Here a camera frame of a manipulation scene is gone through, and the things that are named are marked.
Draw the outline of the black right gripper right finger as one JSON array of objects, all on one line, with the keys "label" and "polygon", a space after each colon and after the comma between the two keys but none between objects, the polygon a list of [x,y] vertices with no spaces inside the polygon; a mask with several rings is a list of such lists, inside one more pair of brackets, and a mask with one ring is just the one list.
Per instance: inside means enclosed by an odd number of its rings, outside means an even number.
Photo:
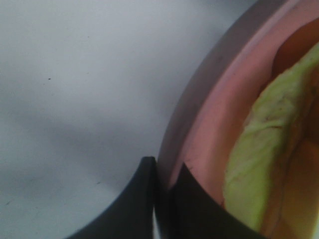
[{"label": "black right gripper right finger", "polygon": [[171,239],[263,239],[217,204],[183,165],[173,188]]}]

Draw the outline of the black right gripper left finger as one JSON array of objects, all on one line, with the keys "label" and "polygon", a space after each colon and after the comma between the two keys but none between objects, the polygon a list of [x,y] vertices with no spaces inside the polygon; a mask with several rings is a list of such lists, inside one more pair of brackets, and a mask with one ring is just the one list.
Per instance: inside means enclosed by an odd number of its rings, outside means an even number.
[{"label": "black right gripper left finger", "polygon": [[143,157],[128,185],[96,219],[70,239],[152,239],[156,160]]}]

